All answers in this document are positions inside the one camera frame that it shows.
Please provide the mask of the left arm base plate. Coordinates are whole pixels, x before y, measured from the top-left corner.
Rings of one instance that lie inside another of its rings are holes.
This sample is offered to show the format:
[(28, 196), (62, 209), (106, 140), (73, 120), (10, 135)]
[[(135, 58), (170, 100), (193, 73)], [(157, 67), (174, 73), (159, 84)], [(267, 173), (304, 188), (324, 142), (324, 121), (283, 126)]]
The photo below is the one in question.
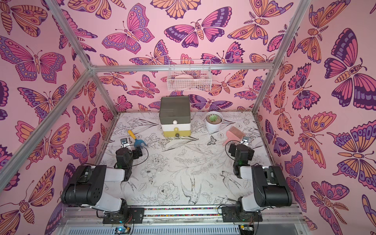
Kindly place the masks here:
[(126, 208), (124, 211), (105, 213), (103, 224), (142, 224), (145, 208)]

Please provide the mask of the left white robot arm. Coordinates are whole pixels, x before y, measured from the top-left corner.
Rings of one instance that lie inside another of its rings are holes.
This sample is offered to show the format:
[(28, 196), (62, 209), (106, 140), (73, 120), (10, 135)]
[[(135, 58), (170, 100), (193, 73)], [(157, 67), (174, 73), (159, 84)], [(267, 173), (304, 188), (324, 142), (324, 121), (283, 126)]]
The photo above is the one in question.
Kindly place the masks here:
[(67, 206), (90, 207), (110, 215), (128, 214), (125, 199), (105, 192), (106, 183), (127, 182), (132, 174), (133, 161), (143, 156), (142, 147), (122, 147), (116, 151), (116, 166), (81, 165), (61, 194), (61, 202)]

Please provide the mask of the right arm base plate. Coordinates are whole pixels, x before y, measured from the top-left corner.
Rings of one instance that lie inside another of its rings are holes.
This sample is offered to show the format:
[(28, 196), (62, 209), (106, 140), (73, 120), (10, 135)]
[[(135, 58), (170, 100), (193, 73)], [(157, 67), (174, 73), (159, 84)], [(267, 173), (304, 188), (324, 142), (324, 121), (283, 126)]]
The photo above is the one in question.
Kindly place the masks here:
[(251, 222), (263, 222), (261, 213), (257, 211), (242, 211), (235, 206), (221, 206), (218, 209), (221, 210), (223, 222), (231, 223), (251, 223)]

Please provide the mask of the three-tier drawer cabinet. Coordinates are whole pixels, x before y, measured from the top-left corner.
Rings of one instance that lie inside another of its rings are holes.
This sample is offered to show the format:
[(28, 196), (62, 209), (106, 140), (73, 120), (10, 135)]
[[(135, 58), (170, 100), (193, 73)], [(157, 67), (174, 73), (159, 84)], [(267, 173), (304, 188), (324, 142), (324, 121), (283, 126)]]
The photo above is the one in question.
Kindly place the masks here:
[(189, 97), (161, 98), (159, 118), (164, 137), (178, 138), (190, 136), (192, 132)]

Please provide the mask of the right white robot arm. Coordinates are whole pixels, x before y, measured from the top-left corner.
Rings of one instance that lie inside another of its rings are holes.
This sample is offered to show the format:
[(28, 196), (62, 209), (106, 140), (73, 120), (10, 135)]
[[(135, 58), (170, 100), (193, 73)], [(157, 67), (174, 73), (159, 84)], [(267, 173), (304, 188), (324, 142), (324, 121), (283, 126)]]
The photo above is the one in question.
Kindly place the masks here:
[(237, 200), (237, 215), (292, 205), (292, 194), (279, 166), (250, 165), (255, 152), (253, 149), (241, 143), (236, 144), (235, 141), (228, 142), (227, 145), (227, 153), (234, 160), (234, 175), (250, 181), (253, 187), (252, 194)]

